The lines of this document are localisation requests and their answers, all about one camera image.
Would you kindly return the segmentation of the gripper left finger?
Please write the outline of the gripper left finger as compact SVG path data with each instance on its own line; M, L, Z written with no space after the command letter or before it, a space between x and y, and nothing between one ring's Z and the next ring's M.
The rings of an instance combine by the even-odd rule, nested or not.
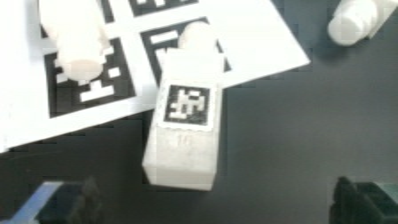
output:
M46 181L7 224L103 224L103 201L94 179Z

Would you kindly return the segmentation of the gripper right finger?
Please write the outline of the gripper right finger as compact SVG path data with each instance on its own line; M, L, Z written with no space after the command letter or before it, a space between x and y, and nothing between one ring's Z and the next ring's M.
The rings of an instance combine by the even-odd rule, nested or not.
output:
M338 179L329 224L398 224L398 183Z

